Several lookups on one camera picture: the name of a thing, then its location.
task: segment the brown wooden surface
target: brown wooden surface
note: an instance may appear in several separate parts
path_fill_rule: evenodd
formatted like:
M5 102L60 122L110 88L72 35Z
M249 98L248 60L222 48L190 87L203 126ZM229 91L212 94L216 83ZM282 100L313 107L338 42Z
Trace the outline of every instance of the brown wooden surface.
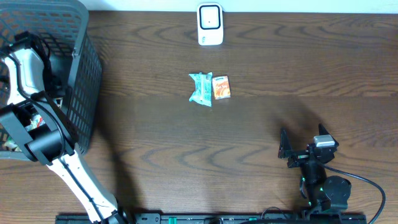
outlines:
M331 166L379 183L378 223L398 219L398 17L225 13L224 42L197 44L195 13L91 12L103 64L85 159L129 208L163 212L295 209L298 169L277 158L279 129L303 148L322 122ZM190 72L228 75L232 98L188 102ZM380 193L350 179L349 211L370 220ZM38 163L0 162L0 222L53 223L84 212Z

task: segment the black square outline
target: black square outline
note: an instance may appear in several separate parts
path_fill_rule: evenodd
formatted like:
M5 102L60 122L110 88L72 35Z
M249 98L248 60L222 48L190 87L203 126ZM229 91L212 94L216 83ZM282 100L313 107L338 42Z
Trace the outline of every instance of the black square outline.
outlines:
M216 27L216 28L203 28L201 26L201 9L203 7L214 7L214 6L217 7L217 9L218 9L218 27ZM220 7L218 7L217 5L200 6L199 7L199 26L200 26L200 28L203 29L203 30L219 29L221 27L221 16L220 16L220 13L222 13L222 12L220 12Z

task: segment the table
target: table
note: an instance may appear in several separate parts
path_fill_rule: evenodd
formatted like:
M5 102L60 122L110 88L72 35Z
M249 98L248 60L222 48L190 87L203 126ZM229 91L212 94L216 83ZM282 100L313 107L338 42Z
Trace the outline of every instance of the table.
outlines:
M224 42L197 43L193 12L90 12L103 64L85 159L133 211L257 213L305 206L299 169L277 158L279 129L304 148L323 123L340 142L332 167L387 194L378 223L398 219L398 17L225 13ZM230 99L188 99L191 72L228 75ZM349 211L370 220L376 188L349 178ZM0 162L1 223L84 213L39 163Z

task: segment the plastic basket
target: plastic basket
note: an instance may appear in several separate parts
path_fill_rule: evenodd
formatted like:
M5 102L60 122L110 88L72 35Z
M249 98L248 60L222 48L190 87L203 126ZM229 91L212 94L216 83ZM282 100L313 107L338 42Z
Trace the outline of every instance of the plastic basket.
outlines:
M48 43L53 74L61 78L66 93L61 110L78 130L82 153L90 144L101 83L101 64L87 36L87 23L88 11L77 0L0 1L1 46L13 43L15 34L27 30ZM1 64L0 78L6 76L8 69ZM0 83L0 107L8 97L8 85ZM8 135L0 128L4 152L9 150L3 145Z

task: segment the green component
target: green component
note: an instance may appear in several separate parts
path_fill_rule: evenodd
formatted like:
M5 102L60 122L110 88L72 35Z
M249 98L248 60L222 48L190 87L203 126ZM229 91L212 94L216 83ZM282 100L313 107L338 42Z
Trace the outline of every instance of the green component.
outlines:
M169 224L177 224L177 218L170 217Z

